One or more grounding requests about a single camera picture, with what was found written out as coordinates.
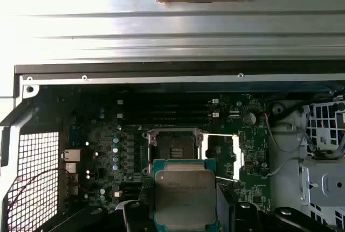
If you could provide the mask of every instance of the connector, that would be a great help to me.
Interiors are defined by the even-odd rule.
[[[80,149],[64,150],[63,160],[66,162],[80,162]]]

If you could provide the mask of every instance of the mounting screw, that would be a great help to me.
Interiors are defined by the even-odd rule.
[[[291,211],[288,209],[282,209],[280,212],[282,215],[292,215]]]
[[[244,208],[244,209],[250,209],[250,204],[249,203],[241,203],[241,207]]]

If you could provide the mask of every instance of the screw hole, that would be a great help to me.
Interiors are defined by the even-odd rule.
[[[32,92],[33,92],[33,87],[31,87],[31,86],[27,87],[27,88],[26,88],[26,91],[27,91],[28,93],[32,93]]]

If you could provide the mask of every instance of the cpu socket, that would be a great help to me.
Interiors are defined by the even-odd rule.
[[[144,174],[152,175],[155,159],[201,158],[203,131],[198,128],[153,129],[143,133],[148,140],[149,166]]]

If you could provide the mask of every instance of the cpu processor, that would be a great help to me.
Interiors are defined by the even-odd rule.
[[[215,166],[214,159],[154,161],[159,231],[215,231]]]

